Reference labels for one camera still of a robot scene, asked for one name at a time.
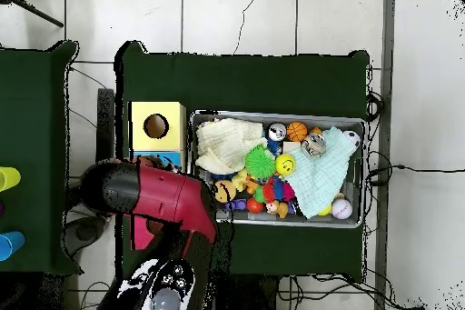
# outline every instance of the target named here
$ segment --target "blue block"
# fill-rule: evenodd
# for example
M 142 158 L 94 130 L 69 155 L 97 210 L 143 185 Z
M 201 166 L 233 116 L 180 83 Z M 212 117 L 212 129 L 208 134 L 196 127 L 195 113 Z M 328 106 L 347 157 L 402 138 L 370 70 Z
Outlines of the blue block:
M 181 166 L 181 153 L 180 152 L 164 152 L 164 151 L 134 151 L 134 157 L 136 156 L 159 156 L 162 162 L 166 165 L 172 164 L 177 165 L 182 169 Z

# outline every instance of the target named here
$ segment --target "red ball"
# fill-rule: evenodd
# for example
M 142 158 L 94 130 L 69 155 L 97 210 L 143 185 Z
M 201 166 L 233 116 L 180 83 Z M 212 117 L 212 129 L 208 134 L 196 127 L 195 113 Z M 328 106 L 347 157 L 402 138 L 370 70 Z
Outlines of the red ball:
M 258 214 L 263 211 L 264 204 L 261 202 L 257 202 L 257 200 L 252 196 L 247 199 L 247 210 L 249 210 L 253 214 Z

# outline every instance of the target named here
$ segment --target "orange basketball ball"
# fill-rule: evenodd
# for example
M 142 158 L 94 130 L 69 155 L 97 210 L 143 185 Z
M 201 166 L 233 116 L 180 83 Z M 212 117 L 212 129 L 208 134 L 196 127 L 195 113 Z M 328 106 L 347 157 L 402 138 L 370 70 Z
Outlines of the orange basketball ball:
M 293 142 L 301 142 L 307 136 L 307 127 L 302 122 L 292 122 L 287 126 L 286 134 Z

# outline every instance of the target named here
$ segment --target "metal tray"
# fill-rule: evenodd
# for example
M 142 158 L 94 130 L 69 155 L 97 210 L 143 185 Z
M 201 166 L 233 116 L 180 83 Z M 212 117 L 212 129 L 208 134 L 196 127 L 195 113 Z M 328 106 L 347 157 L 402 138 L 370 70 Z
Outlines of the metal tray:
M 250 122 L 258 122 L 263 124 L 265 131 L 273 123 L 289 124 L 293 121 L 301 121 L 307 125 L 309 130 L 318 126 L 321 130 L 330 129 L 332 126 L 340 128 L 342 131 L 351 130 L 356 132 L 361 138 L 361 145 L 358 150 L 351 156 L 349 161 L 349 169 L 342 184 L 341 191 L 345 197 L 351 202 L 352 215 L 347 219 L 337 219 L 332 215 L 312 216 L 309 219 L 302 215 L 298 210 L 296 215 L 287 215 L 284 219 L 280 219 L 277 215 L 269 215 L 266 212 L 260 214 L 252 214 L 247 211 L 228 212 L 219 209 L 216 214 L 216 220 L 222 221 L 225 219 L 233 219 L 236 224 L 247 225 L 291 225 L 291 226 L 315 226 L 315 227 L 331 227 L 331 228 L 355 228 L 362 222 L 364 211 L 364 194 L 365 183 L 363 182 L 364 175 L 368 171 L 367 167 L 367 147 L 368 128 L 366 122 L 358 118 L 347 117 L 326 117 L 326 116 L 309 116 L 309 115 L 280 115 L 280 114 L 260 114 L 246 112 L 228 112 L 228 111 L 205 111 L 197 110 L 192 113 L 189 124 L 188 135 L 191 143 L 188 145 L 187 156 L 187 172 L 203 178 L 207 183 L 212 182 L 210 173 L 195 165 L 197 159 L 197 126 L 203 122 L 212 121 L 214 118 L 241 119 Z

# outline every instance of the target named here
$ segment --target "dark green mat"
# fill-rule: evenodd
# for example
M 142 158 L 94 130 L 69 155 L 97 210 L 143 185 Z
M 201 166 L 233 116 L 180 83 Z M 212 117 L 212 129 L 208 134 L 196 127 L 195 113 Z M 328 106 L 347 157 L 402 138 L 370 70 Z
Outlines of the dark green mat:
M 349 56 L 284 57 L 155 55 L 136 42 L 116 57 L 123 73 L 124 151 L 127 152 L 128 101 L 178 101 L 188 115 L 196 109 L 366 119 L 364 51 Z M 233 274 L 347 273 L 361 280 L 362 226 L 356 229 L 220 224 L 213 268 Z M 124 220 L 124 271 L 142 259 L 129 249 Z M 227 259 L 231 243 L 231 264 Z
M 50 51 L 0 48 L 0 165 L 21 173 L 0 193 L 0 233 L 18 230 L 25 245 L 0 262 L 0 271 L 66 275 L 79 267 L 61 247 L 66 123 L 64 78 L 77 44 Z

